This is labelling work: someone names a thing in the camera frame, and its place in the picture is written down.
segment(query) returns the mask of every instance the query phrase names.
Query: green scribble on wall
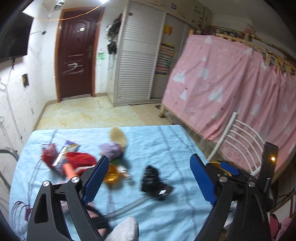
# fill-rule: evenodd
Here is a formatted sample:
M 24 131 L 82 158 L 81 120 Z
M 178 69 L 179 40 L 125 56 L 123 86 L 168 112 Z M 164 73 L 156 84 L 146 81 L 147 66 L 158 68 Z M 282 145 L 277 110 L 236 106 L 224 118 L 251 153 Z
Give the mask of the green scribble on wall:
M 97 60 L 105 60 L 106 52 L 98 52 Z

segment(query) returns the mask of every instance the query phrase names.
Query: silver bolt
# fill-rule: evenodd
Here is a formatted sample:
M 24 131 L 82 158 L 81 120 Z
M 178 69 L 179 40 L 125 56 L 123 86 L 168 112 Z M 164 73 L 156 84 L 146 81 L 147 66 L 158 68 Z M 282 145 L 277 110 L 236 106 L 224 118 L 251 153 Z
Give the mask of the silver bolt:
M 220 182 L 225 183 L 228 181 L 227 177 L 220 177 L 219 178 Z
M 72 183 L 77 183 L 77 182 L 79 182 L 79 177 L 73 177 L 73 178 L 71 179 L 71 182 L 72 182 Z
M 48 185 L 49 185 L 49 181 L 45 181 L 45 182 L 43 182 L 43 184 L 42 184 L 44 187 L 47 187 Z
M 254 182 L 249 182 L 249 187 L 250 187 L 250 188 L 255 187 L 255 183 L 254 183 Z

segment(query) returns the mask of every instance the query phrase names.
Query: marble tile floor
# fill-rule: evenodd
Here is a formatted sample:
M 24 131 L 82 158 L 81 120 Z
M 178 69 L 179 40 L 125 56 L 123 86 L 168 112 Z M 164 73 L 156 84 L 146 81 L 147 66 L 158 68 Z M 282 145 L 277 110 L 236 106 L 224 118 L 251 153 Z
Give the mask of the marble tile floor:
M 113 107 L 106 96 L 66 100 L 47 106 L 37 129 L 171 125 L 169 119 L 158 117 L 156 105 Z

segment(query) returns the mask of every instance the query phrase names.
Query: blue rubber pad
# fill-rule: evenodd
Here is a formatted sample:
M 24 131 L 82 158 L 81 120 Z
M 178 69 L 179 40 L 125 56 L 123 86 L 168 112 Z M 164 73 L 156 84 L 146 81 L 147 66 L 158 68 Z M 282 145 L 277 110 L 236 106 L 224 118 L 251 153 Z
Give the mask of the blue rubber pad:
M 215 186 L 207 174 L 204 164 L 197 155 L 192 155 L 190 158 L 191 171 L 202 191 L 202 194 L 206 201 L 209 201 L 211 205 L 215 205 L 217 198 L 215 196 Z
M 220 167 L 223 168 L 225 171 L 228 171 L 233 176 L 239 175 L 239 171 L 237 168 L 233 167 L 232 165 L 228 164 L 227 162 L 221 162 Z
M 92 202 L 96 197 L 96 194 L 103 183 L 108 169 L 109 159 L 105 157 L 84 186 L 84 197 L 82 198 L 82 202 L 85 205 L 89 202 Z

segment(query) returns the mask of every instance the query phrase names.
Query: pink curtain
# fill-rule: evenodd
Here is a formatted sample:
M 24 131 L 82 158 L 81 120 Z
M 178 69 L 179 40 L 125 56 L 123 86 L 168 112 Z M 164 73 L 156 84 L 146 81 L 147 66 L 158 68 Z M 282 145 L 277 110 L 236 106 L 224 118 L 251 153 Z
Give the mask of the pink curtain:
M 205 139 L 215 142 L 232 113 L 238 112 L 238 120 L 255 129 L 264 142 L 279 147 L 276 169 L 295 148 L 295 76 L 269 66 L 260 53 L 241 43 L 191 35 L 170 75 L 163 104 Z M 248 147 L 244 140 L 239 141 Z M 236 146 L 249 159 L 247 151 Z M 255 157 L 253 150 L 248 150 Z M 222 152 L 248 170 L 232 147 L 223 144 Z

